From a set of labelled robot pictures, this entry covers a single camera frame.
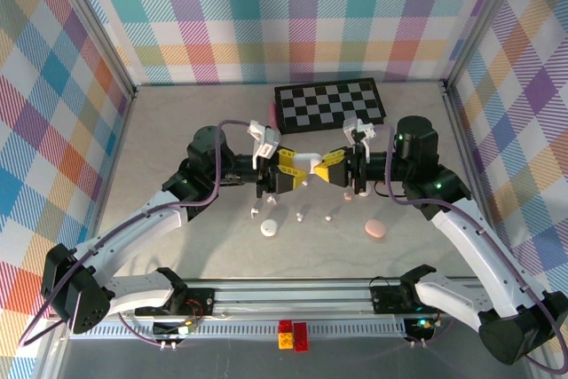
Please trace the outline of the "aluminium frame post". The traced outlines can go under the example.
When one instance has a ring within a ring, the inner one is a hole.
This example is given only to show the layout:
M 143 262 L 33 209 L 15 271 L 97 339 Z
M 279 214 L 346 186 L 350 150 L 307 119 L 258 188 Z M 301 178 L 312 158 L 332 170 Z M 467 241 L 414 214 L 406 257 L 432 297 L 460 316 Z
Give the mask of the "aluminium frame post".
M 92 37 L 101 57 L 106 61 L 113 77 L 120 87 L 125 90 L 130 99 L 134 99 L 137 87 L 130 78 L 127 68 L 114 48 L 110 37 L 104 29 L 99 16 L 95 12 L 90 0 L 68 0 L 75 9 L 75 13 L 83 23 L 87 33 Z
M 464 28 L 467 35 L 461 39 L 460 47 L 455 51 L 449 62 L 449 70 L 447 76 L 442 80 L 446 91 L 450 91 L 456 86 L 463 73 L 466 71 L 469 63 L 481 44 L 486 31 L 493 23 L 493 20 L 505 0 L 477 0 L 472 10 L 472 18 L 469 24 Z

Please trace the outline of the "pink earbud case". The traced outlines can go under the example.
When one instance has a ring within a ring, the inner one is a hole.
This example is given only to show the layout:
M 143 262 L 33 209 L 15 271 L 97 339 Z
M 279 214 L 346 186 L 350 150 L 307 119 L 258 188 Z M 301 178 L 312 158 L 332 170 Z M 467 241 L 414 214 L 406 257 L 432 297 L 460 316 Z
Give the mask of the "pink earbud case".
M 381 239 L 388 232 L 388 227 L 382 221 L 369 219 L 365 223 L 365 232 L 374 239 Z

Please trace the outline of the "black electronics bracket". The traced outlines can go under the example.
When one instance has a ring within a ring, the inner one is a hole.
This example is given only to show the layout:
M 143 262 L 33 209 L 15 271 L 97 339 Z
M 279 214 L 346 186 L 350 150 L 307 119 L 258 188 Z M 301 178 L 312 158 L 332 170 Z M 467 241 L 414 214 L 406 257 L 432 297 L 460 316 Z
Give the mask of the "black electronics bracket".
M 154 336 L 189 336 L 199 326 L 198 320 L 184 320 L 180 323 L 157 323 L 153 324 Z
M 435 319 L 404 319 L 406 338 L 410 340 L 430 340 L 436 330 L 442 326 L 441 320 Z

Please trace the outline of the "black grey checkerboard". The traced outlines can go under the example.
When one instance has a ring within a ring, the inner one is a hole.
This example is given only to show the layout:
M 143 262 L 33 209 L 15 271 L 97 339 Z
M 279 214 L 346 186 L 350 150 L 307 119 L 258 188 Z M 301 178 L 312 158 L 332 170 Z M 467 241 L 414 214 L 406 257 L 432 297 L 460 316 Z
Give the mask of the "black grey checkerboard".
M 372 78 L 279 86 L 274 103 L 283 135 L 340 129 L 351 117 L 382 124 L 386 117 Z

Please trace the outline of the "white rounded square earbud case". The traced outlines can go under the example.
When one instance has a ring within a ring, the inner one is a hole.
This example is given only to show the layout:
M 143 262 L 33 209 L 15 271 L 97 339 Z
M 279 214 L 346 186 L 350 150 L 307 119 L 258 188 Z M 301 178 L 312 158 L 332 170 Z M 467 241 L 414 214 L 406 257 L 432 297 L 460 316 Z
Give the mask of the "white rounded square earbud case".
M 317 153 L 296 153 L 292 157 L 292 167 L 308 175 L 315 174 L 315 168 L 321 164 L 322 156 Z

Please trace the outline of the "long red toy brick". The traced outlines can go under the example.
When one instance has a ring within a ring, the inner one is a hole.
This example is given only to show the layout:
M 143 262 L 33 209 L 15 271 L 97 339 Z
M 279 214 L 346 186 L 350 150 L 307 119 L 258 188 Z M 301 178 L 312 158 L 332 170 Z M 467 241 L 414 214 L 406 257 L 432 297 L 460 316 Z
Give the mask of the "long red toy brick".
M 293 324 L 294 350 L 295 352 L 309 351 L 309 336 L 306 322 Z

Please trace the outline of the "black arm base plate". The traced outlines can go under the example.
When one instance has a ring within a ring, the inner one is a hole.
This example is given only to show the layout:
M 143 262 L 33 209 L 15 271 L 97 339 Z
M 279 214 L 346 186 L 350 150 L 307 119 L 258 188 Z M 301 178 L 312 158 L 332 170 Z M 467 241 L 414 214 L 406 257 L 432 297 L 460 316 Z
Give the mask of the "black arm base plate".
M 420 303 L 402 286 L 370 288 L 374 314 L 436 314 L 440 310 Z
M 134 313 L 136 316 L 210 316 L 215 302 L 213 288 L 175 289 L 168 301 L 160 307 L 141 307 Z

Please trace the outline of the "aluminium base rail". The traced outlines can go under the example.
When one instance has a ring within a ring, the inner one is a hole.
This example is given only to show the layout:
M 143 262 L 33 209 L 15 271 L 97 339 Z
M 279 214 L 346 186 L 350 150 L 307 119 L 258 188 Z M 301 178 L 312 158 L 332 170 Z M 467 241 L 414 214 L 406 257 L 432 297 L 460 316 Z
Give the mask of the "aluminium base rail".
M 436 314 L 374 314 L 372 286 L 402 286 L 420 303 L 440 310 Z M 213 288 L 215 302 L 210 316 L 136 316 L 141 307 L 160 307 L 175 289 Z M 84 333 L 106 317 L 122 314 L 138 320 L 167 323 L 189 320 L 339 320 L 362 317 L 453 317 L 465 324 L 493 308 L 485 290 L 471 280 L 450 280 L 430 273 L 416 281 L 376 277 L 362 280 L 182 280 L 163 270 L 148 275 L 117 277 L 97 283 L 86 271 L 68 281 L 44 278 L 40 287 L 52 308 L 76 334 Z

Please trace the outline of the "aluminium floor side rail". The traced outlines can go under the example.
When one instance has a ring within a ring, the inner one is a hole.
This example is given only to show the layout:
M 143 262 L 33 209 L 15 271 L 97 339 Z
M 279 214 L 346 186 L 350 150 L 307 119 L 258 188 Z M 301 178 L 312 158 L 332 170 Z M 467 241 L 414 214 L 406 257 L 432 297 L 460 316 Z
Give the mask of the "aluminium floor side rail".
M 455 90 L 445 80 L 441 80 L 439 82 L 439 85 L 442 99 L 446 107 L 446 112 L 452 125 L 454 138 L 458 146 L 458 151 L 460 154 L 462 166 L 465 171 L 468 188 L 470 189 L 473 198 L 476 200 L 481 212 L 484 214 L 486 222 L 492 228 L 495 228 L 493 217 L 490 212 L 488 202 L 485 198 L 485 191 L 482 186 L 481 178 L 477 173 L 477 167 L 473 158 L 473 154 L 470 150 L 467 133 L 459 114 L 459 108 L 456 104 Z
M 91 221 L 88 226 L 88 232 L 85 237 L 86 240 L 96 237 L 99 234 L 99 228 L 102 221 L 102 216 L 104 214 L 107 205 L 107 200 L 110 194 L 110 189 L 113 183 L 116 167 L 119 162 L 119 157 L 122 150 L 125 134 L 127 132 L 128 125 L 130 122 L 130 116 L 133 109 L 133 104 L 135 102 L 135 99 L 137 98 L 138 93 L 139 93 L 138 87 L 134 87 L 133 92 L 127 96 L 127 101 L 124 109 L 124 116 L 118 122 L 119 127 L 118 130 L 116 131 L 116 137 L 115 137 L 113 150 L 110 156 L 110 162 L 106 168 L 106 175 L 104 176 L 104 179 L 101 184 L 101 188 L 99 191 L 99 200 L 97 201 L 93 209 Z M 51 340 L 52 340 L 51 335 L 44 336 L 41 340 L 39 340 L 38 353 L 35 358 L 35 366 L 30 376 L 30 379 L 41 378 L 41 374 L 45 370 L 45 366 L 47 363 Z

